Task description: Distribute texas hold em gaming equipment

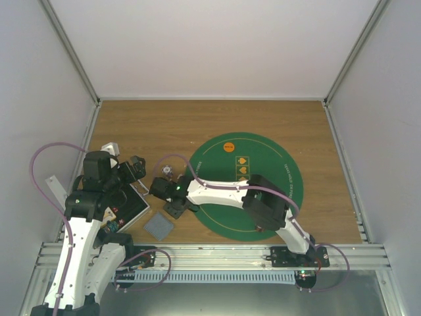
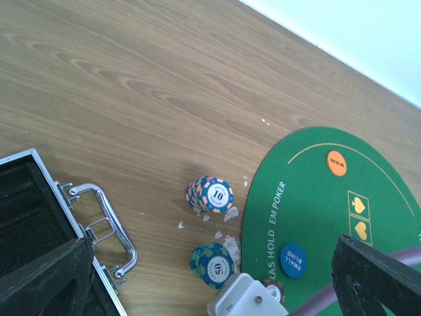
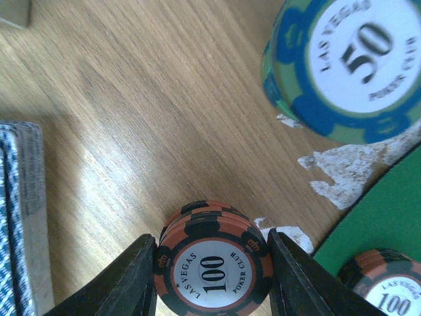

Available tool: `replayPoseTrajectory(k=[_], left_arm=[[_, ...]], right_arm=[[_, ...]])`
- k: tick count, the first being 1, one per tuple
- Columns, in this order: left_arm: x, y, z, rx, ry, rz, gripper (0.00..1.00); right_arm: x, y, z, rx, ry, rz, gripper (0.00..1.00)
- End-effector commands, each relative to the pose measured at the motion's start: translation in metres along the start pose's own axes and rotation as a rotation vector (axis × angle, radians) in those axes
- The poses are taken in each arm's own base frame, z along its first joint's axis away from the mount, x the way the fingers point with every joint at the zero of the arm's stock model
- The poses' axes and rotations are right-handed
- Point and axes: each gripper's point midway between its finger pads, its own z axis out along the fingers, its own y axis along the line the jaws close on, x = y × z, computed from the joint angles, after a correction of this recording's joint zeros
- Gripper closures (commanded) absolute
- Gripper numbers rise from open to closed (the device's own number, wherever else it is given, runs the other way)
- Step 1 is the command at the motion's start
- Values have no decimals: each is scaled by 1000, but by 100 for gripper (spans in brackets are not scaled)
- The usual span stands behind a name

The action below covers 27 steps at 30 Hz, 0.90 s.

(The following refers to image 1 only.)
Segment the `orange big blind button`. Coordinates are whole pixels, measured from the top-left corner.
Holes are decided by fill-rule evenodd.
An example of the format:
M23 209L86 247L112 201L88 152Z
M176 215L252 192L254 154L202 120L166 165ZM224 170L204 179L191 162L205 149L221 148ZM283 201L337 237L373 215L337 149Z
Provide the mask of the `orange big blind button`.
M227 153L231 153L235 150L235 145L232 142L226 142L223 145L223 149Z

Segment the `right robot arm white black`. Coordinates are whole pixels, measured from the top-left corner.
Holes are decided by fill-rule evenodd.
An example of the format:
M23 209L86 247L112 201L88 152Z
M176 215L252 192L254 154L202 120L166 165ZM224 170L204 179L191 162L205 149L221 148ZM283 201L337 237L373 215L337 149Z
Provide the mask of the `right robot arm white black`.
M165 202L164 210L173 218L202 205L221 205L244 211L255 226L275 232L287 247L287 256L300 267L316 260L314 238L305 232L296 217L298 205L275 184L261 175L249 180L219 182L182 176L177 182L156 177L149 193Z

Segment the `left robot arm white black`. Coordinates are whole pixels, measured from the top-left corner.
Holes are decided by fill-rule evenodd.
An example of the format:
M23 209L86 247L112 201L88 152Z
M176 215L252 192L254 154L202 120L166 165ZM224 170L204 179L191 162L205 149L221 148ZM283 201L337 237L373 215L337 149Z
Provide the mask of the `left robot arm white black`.
M42 304L32 315L98 315L103 293L119 265L134 262L130 234L102 235L102 250L92 267L88 261L98 239L105 211L116 206L116 195L146 175L145 159L136 155L119 162L115 149L86 153L62 213L64 242L55 277Z

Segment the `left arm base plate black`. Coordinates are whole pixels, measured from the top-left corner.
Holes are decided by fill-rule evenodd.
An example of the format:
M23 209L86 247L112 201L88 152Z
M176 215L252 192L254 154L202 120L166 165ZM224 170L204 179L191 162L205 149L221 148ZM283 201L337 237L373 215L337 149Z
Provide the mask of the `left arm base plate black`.
M144 245L134 246L134 252L128 258L132 258L134 255L137 255L146 250L152 250L155 248L156 248L155 246L144 246ZM126 263L125 265L123 265L123 267L129 268L129 270L139 270L139 269L146 269L149 267L153 267L155 265L155 254L156 254L155 251L145 253L142 256L139 256L131 260L129 263Z

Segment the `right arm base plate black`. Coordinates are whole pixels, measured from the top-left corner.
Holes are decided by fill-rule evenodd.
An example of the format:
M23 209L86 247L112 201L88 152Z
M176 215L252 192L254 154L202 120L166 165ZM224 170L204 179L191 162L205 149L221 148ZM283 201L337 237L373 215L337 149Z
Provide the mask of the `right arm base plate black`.
M271 262L272 267L329 267L330 261L325 247L309 248L306 254L296 254L286 246L272 246L265 259Z

